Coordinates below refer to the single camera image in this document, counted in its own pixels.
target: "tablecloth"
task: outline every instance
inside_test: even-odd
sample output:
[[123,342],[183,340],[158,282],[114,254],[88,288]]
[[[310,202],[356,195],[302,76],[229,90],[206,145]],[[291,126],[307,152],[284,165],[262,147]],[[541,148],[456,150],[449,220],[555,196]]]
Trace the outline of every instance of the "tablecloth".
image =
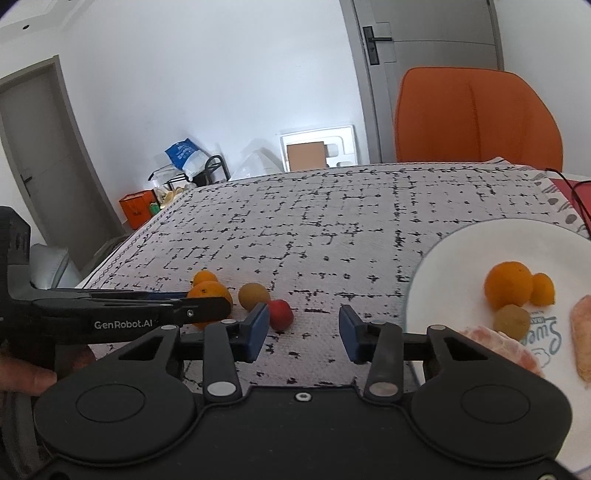
[[[364,320],[400,324],[413,272],[443,237],[495,218],[584,233],[569,205],[544,173],[507,163],[384,164],[233,181],[181,195],[86,285],[187,291],[207,268],[229,287],[233,317],[243,319],[238,289],[259,282],[290,303],[296,320],[283,334],[269,332],[256,362],[237,364],[243,387],[362,387],[369,367],[347,359],[342,304]],[[115,348],[93,346],[99,356]],[[185,373],[199,391],[201,362],[188,362]],[[409,370],[405,377],[405,388],[414,388]]]

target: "metal rivet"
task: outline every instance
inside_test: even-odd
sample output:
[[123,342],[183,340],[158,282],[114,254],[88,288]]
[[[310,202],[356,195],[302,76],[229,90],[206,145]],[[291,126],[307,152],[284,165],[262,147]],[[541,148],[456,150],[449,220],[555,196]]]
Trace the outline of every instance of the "metal rivet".
[[207,391],[214,397],[227,397],[236,391],[236,385],[230,382],[214,382],[207,386]]
[[390,382],[376,382],[369,387],[369,392],[376,397],[392,397],[398,393],[398,387]]
[[297,401],[310,401],[312,400],[312,395],[306,392],[300,392],[295,394],[295,399]]

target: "red placemat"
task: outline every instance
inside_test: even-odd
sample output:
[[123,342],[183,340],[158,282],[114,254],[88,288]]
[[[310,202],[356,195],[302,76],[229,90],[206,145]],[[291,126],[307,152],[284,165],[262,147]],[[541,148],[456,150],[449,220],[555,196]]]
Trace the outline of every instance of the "red placemat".
[[[571,188],[566,184],[566,182],[562,179],[551,179],[554,184],[558,187],[558,189],[562,192],[562,194],[566,197],[566,199],[570,202],[570,204],[574,207],[575,210],[579,213],[581,217],[584,219],[584,213],[582,212],[579,204],[573,199]],[[570,180],[570,184],[574,187],[578,181]],[[581,202],[587,207],[587,210],[591,212],[591,183],[587,183],[585,185],[580,186],[577,188],[577,194],[581,199]]]

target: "blue plastic bag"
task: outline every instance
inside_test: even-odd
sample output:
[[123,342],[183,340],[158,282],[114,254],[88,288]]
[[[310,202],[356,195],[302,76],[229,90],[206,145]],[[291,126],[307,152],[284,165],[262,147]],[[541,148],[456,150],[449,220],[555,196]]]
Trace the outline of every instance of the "blue plastic bag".
[[175,143],[165,152],[172,164],[185,172],[189,181],[192,181],[195,175],[203,171],[208,159],[207,154],[189,139]]

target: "door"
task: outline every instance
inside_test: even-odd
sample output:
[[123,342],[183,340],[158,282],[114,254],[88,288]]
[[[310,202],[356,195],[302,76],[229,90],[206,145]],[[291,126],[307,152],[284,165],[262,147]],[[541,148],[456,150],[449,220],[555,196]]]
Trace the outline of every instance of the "door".
[[[396,161],[393,117],[398,87],[408,69],[502,67],[496,18],[488,0],[341,3],[362,91],[368,141],[376,144],[373,149],[370,145],[372,163]],[[355,41],[361,41],[363,56],[355,56]],[[365,95],[364,83],[371,90]]]
[[0,116],[13,173],[48,244],[66,247],[81,269],[118,231],[82,156],[55,67],[7,86]]

